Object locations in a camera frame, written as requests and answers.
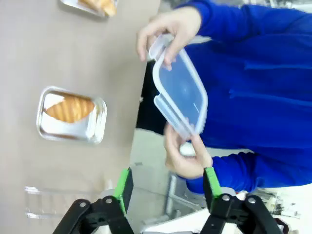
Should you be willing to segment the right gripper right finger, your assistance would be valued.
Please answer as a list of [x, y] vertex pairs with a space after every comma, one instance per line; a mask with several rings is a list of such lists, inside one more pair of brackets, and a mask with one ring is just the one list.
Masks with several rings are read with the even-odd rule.
[[276, 220], [256, 195], [238, 199], [223, 194], [214, 168], [204, 169], [203, 189], [210, 213], [202, 234], [220, 234], [226, 223], [235, 224], [244, 234], [281, 234]]

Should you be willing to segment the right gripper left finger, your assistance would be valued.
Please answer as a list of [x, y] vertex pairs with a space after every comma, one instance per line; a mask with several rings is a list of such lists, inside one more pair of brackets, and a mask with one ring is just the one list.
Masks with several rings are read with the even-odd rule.
[[90, 203], [77, 199], [70, 206], [53, 233], [91, 234], [101, 226], [108, 226], [113, 234], [132, 234], [126, 214], [134, 187], [132, 169], [122, 170], [112, 195]]

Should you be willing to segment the person's left hand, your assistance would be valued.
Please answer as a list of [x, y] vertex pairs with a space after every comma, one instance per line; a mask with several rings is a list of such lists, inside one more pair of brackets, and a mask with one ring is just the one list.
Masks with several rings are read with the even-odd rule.
[[203, 176], [205, 168], [212, 167], [213, 159], [209, 155], [201, 137], [193, 135], [190, 138], [195, 156], [185, 157], [180, 153], [180, 147], [185, 141], [170, 124], [164, 128], [164, 148], [166, 151], [165, 165], [182, 178], [195, 179]]

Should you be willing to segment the person's right hand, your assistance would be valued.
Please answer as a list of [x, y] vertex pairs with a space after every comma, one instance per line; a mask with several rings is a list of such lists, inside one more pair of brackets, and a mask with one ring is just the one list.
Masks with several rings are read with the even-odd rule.
[[191, 6], [154, 16], [137, 34], [136, 50], [140, 60], [146, 60], [146, 51], [159, 35], [169, 33], [173, 40], [166, 49], [163, 64], [171, 70], [178, 52], [197, 35], [201, 21], [199, 11]]

